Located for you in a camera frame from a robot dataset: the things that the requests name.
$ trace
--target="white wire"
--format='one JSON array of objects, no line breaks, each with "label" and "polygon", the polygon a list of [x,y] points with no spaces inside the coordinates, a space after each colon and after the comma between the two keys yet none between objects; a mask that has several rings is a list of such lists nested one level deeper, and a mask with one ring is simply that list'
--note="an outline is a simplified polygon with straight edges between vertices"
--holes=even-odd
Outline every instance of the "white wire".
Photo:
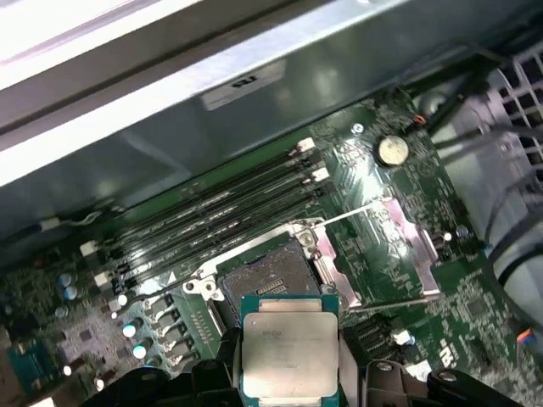
[{"label": "white wire", "polygon": [[83,219],[83,220],[67,220],[66,225],[70,225],[70,226],[87,226],[87,225],[90,225],[91,223],[93,223],[101,214],[102,214],[102,212],[100,210],[97,210],[97,211],[91,212],[90,214],[85,216],[85,219]]}]

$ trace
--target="green circuit board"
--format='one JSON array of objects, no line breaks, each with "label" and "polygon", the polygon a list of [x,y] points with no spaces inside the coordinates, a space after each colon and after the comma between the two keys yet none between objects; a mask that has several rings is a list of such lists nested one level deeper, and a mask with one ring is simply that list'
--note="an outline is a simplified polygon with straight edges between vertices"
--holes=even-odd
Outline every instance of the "green circuit board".
[{"label": "green circuit board", "polygon": [[[430,138],[424,131],[406,138],[404,164],[386,167],[375,158],[379,139],[398,135],[411,123],[397,113],[409,111],[410,102],[391,103],[395,106],[377,106],[368,99],[331,114],[32,257],[0,282],[12,342],[44,343],[50,356],[45,387],[62,380],[51,371],[60,372],[83,355],[88,368],[81,380],[91,395],[92,381],[101,372],[115,370],[118,377],[144,363],[132,357],[131,348],[145,337],[154,339],[148,357],[160,357],[161,367],[176,374],[176,361],[168,359],[170,350],[160,341],[165,330],[157,327],[161,313],[152,312],[153,301],[118,309],[120,293],[153,293],[289,221],[327,220],[388,197],[398,201],[412,224],[439,241],[432,273],[442,295],[426,304],[349,312],[342,324],[356,326],[375,313],[395,318],[414,337],[403,354],[407,365],[422,372],[454,367],[525,405],[535,404],[543,397],[540,371],[529,354],[519,353],[507,327],[507,307],[481,275],[481,244]],[[309,137],[315,147],[297,152],[297,143]],[[329,176],[312,179],[323,167]],[[366,307],[421,295],[411,247],[389,228],[381,209],[327,227],[335,264]],[[444,240],[447,234],[451,239]],[[95,248],[83,255],[81,245],[88,242]],[[264,253],[240,254],[220,274],[282,243],[268,244],[260,248]],[[59,283],[65,275],[68,285]],[[107,276],[108,283],[101,286],[97,276]],[[67,286],[76,288],[74,298],[66,294]],[[169,309],[176,309],[186,328],[191,355],[212,357],[221,334],[207,304],[181,287],[168,294]],[[123,337],[121,328],[134,318],[144,319],[144,327],[130,339]]]}]

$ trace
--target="cpu processor chip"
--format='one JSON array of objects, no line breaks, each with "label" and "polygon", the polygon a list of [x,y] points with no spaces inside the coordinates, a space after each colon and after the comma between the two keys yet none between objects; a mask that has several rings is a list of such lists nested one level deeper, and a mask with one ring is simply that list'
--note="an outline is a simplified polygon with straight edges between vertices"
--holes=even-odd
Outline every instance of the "cpu processor chip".
[{"label": "cpu processor chip", "polygon": [[244,317],[243,391],[303,405],[338,391],[338,318],[331,312],[258,312]]}]

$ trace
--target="capacitor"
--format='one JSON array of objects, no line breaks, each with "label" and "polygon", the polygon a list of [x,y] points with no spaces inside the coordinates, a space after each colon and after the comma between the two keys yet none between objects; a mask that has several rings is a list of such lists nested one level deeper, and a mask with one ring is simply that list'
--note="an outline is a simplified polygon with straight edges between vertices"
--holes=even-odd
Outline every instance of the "capacitor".
[{"label": "capacitor", "polygon": [[148,367],[160,367],[162,365],[162,358],[160,356],[153,356],[145,361],[145,365]]},{"label": "capacitor", "polygon": [[455,230],[456,236],[459,238],[464,238],[469,236],[469,229],[464,225],[458,225]]},{"label": "capacitor", "polygon": [[76,279],[70,273],[62,273],[59,276],[59,284],[62,287],[68,287],[72,282],[76,282]]},{"label": "capacitor", "polygon": [[83,358],[77,358],[76,360],[71,361],[68,365],[62,368],[62,372],[65,376],[71,376],[85,365],[85,360]]},{"label": "capacitor", "polygon": [[58,320],[62,320],[63,318],[65,318],[66,316],[68,316],[68,308],[67,307],[58,307],[55,311],[54,311],[54,316],[58,319]]},{"label": "capacitor", "polygon": [[386,167],[404,164],[409,157],[407,142],[398,136],[385,136],[375,146],[377,162]]},{"label": "capacitor", "polygon": [[136,359],[143,359],[145,355],[147,355],[147,352],[151,349],[151,346],[153,346],[153,339],[146,337],[139,344],[134,346],[132,349],[132,354]]},{"label": "capacitor", "polygon": [[136,332],[139,328],[143,326],[143,320],[141,318],[134,318],[132,321],[128,322],[122,328],[122,334],[125,337],[133,337],[136,335]]},{"label": "capacitor", "polygon": [[64,289],[64,298],[66,298],[69,301],[73,301],[77,298],[78,290],[75,286],[68,286]]},{"label": "capacitor", "polygon": [[135,295],[136,294],[132,290],[129,290],[126,293],[122,293],[121,295],[119,295],[119,297],[117,297],[117,304],[121,307],[124,307],[128,304],[128,301],[132,299]]},{"label": "capacitor", "polygon": [[114,371],[113,369],[109,369],[108,371],[98,375],[96,378],[96,381],[101,380],[102,382],[104,382],[104,386],[107,386],[113,381],[116,374],[117,374],[116,371]]}]

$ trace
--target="integrated circuit chip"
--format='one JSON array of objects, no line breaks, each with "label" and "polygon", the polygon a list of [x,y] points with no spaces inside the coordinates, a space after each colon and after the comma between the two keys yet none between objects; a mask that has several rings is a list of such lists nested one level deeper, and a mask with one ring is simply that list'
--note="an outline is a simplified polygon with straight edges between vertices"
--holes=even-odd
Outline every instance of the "integrated circuit chip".
[{"label": "integrated circuit chip", "polygon": [[313,270],[295,240],[230,271],[219,284],[237,315],[245,294],[319,294]]},{"label": "integrated circuit chip", "polygon": [[485,314],[488,311],[486,302],[482,298],[476,298],[473,301],[467,303],[467,310],[473,318]]}]

